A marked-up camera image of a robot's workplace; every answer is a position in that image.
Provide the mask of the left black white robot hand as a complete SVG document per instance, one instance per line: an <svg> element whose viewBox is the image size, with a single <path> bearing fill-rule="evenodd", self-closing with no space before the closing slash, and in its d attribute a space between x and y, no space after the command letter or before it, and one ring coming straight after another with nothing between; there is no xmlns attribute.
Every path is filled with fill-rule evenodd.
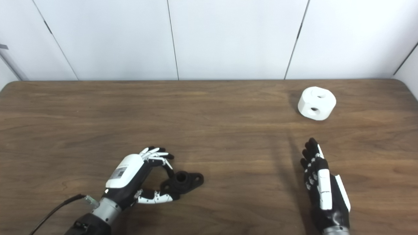
<svg viewBox="0 0 418 235"><path fill-rule="evenodd" d="M164 193L163 190L142 189L142 184L154 167L163 167L169 178L174 176L169 159L174 159L174 156L164 148L154 146L126 156L106 182L102 197L115 202L121 210L137 203L159 204L178 200L178 195Z"/></svg>

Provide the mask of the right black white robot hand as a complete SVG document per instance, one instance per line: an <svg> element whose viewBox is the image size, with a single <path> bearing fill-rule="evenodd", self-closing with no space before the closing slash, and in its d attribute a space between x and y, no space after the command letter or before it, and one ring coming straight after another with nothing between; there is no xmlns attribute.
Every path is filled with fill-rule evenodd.
<svg viewBox="0 0 418 235"><path fill-rule="evenodd" d="M311 137L300 164L311 203L313 224L322 235L349 235L351 204L340 175L330 172L320 145Z"/></svg>

